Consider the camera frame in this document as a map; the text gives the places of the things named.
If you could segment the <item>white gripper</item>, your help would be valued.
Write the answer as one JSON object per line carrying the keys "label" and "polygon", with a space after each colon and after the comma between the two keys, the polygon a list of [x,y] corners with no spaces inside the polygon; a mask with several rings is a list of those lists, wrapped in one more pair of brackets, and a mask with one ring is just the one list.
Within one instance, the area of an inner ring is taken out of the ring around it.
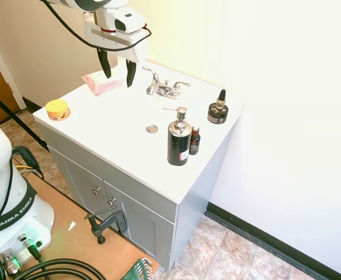
{"label": "white gripper", "polygon": [[[116,31],[108,33],[95,24],[92,13],[84,13],[84,35],[85,40],[95,46],[116,50],[116,55],[126,59],[127,87],[131,87],[134,81],[138,62],[144,61],[148,56],[147,40],[139,42],[148,32],[144,29],[132,33]],[[97,49],[98,59],[105,76],[109,79],[112,76],[107,52]]]}

